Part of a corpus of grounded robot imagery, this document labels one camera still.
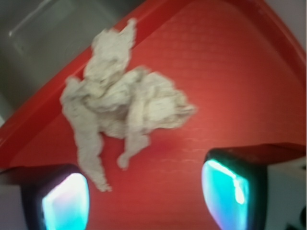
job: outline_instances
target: tray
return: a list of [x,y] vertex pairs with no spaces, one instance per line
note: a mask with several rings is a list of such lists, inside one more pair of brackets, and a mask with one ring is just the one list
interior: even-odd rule
[[[89,182],[88,229],[217,229],[204,203],[201,167],[213,147],[306,144],[306,54],[262,0],[147,0],[116,25],[138,19],[129,69],[173,79],[198,112],[180,129],[156,130],[127,171],[122,140],[101,154],[113,192]],[[86,49],[0,129],[0,167],[77,163],[59,97],[82,77]]]

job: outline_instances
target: metal surface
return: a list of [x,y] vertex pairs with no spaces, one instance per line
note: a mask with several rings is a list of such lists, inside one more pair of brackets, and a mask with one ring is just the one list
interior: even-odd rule
[[0,0],[0,116],[144,0]]

